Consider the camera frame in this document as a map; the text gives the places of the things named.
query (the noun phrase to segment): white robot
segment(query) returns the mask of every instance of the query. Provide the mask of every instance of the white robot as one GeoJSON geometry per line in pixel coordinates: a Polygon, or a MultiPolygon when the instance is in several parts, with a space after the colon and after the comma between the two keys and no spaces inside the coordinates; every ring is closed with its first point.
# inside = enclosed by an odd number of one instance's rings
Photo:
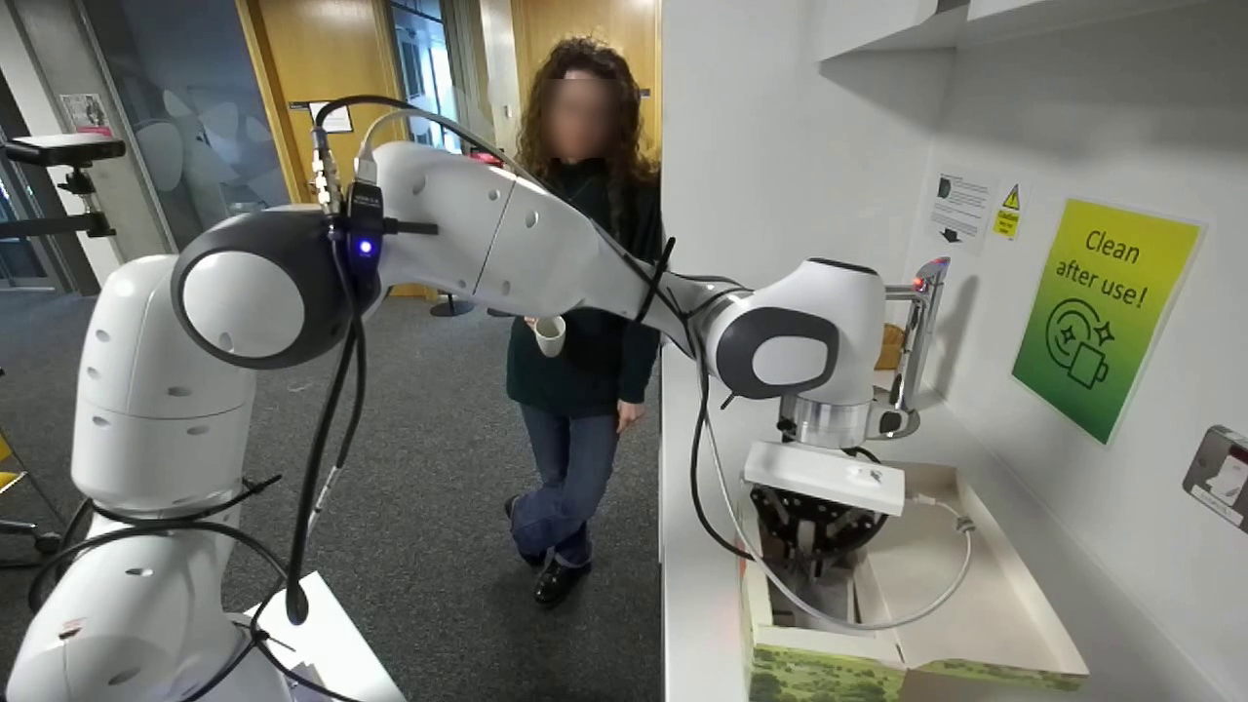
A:
{"type": "MultiPolygon", "coordinates": [[[[896,515],[901,474],[844,450],[871,439],[884,301],[911,301],[909,352],[920,361],[940,276],[943,262],[891,288],[875,268],[811,259],[751,292],[690,280],[629,259],[510,172],[385,146],[373,189],[358,183],[345,215],[251,210],[181,259],[139,259],[109,276],[87,331],[75,427],[75,484],[99,502],[87,536],[99,548],[75,560],[29,627],[7,700],[286,700],[286,681],[221,614],[234,548],[221,536],[251,496],[241,458],[256,372],[350,343],[385,285],[436,285],[537,319],[579,305],[641,319],[729,393],[781,398],[785,439],[750,462],[757,489],[896,515]]],[[[896,388],[884,434],[911,427],[896,388]]]]}

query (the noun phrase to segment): blue jeans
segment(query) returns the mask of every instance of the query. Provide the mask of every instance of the blue jeans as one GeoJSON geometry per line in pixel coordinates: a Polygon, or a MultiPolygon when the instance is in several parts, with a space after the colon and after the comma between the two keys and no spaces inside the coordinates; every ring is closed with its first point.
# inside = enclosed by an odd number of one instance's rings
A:
{"type": "Polygon", "coordinates": [[[541,484],[510,502],[510,540],[528,562],[588,566],[588,521],[611,479],[618,419],[556,419],[524,405],[541,484]]]}

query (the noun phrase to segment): green sign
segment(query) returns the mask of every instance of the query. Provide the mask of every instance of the green sign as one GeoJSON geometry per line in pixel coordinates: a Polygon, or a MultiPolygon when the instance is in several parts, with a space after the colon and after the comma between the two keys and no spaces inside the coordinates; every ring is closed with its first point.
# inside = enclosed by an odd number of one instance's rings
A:
{"type": "Polygon", "coordinates": [[[1074,198],[1013,378],[1109,443],[1192,245],[1191,222],[1074,198]]]}

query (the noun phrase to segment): grey carpet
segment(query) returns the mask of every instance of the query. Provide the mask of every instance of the grey carpet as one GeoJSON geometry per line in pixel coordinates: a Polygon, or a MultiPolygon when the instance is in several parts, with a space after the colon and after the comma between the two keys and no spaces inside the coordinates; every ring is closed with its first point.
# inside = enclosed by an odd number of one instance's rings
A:
{"type": "MultiPolygon", "coordinates": [[[[91,301],[0,297],[0,434],[55,496],[66,489],[66,383],[91,301]]],[[[663,700],[654,474],[659,378],[649,423],[619,444],[618,479],[592,525],[597,570],[553,614],[530,601],[502,499],[530,484],[530,452],[502,398],[507,319],[428,318],[385,301],[372,324],[372,402],[348,474],[311,536],[311,570],[373,643],[413,702],[649,702],[663,700]]],[[[337,361],[263,375],[251,478],[286,479],[244,508],[244,530],[286,556],[298,478],[337,361]]],[[[0,515],[51,525],[23,484],[0,515]]],[[[225,606],[241,608],[268,580],[234,552],[225,606]]],[[[0,674],[29,626],[23,577],[0,577],[0,674]]]]}

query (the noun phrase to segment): white shelf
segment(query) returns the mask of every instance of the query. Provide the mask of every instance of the white shelf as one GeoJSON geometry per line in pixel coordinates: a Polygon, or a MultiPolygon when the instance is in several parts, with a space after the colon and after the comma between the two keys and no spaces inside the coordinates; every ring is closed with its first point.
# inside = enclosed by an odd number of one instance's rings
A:
{"type": "Polygon", "coordinates": [[[892,51],[959,51],[1192,5],[1226,0],[904,0],[892,14],[871,14],[862,0],[822,0],[811,49],[820,62],[892,51]]]}

